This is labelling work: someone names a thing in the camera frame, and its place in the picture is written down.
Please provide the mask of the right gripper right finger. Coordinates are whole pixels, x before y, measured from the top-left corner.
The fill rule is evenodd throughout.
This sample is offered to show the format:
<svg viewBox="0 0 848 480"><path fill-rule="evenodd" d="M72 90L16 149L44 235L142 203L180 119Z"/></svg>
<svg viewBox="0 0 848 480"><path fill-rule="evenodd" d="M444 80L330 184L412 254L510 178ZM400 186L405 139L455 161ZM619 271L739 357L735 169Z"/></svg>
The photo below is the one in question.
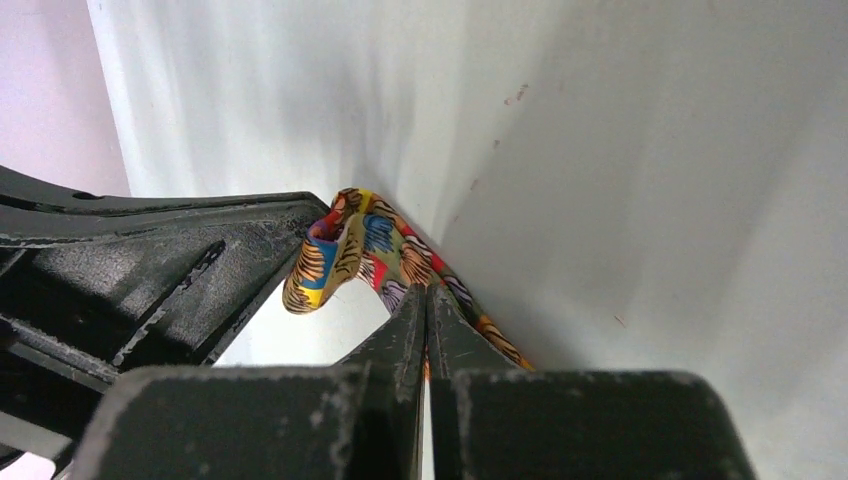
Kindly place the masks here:
<svg viewBox="0 0 848 480"><path fill-rule="evenodd" d="M427 290L439 479L752 479L719 394L681 370L528 371Z"/></svg>

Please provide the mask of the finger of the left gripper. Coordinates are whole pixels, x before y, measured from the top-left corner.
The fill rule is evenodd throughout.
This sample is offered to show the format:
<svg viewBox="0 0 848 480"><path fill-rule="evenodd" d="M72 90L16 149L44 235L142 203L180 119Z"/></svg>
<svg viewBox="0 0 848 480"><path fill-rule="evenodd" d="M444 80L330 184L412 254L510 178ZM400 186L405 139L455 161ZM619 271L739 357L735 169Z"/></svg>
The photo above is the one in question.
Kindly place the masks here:
<svg viewBox="0 0 848 480"><path fill-rule="evenodd" d="M309 192L129 198L1 171L1 463L65 471L104 392L209 366L328 212Z"/></svg>

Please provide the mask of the colourful patterned tie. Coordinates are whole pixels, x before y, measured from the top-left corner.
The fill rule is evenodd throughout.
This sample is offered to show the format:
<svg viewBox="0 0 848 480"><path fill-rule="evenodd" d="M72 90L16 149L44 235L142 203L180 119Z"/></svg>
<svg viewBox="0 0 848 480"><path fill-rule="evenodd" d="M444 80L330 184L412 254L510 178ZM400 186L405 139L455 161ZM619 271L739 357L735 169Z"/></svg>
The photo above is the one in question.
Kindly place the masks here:
<svg viewBox="0 0 848 480"><path fill-rule="evenodd" d="M353 279L366 283L389 312L396 310L410 287L442 285L472 328L514 364L532 368L398 211L362 188L338 191L329 213L307 229L283 282L282 304L292 314L314 312Z"/></svg>

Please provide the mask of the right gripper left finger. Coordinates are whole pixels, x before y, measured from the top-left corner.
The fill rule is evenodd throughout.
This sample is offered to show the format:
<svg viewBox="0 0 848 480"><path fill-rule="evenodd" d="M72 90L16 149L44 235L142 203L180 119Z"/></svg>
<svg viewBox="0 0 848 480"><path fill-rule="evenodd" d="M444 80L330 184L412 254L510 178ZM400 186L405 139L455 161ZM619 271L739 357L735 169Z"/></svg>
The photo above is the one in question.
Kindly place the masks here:
<svg viewBox="0 0 848 480"><path fill-rule="evenodd" d="M75 479L417 479L426 291L326 367L144 367L87 427Z"/></svg>

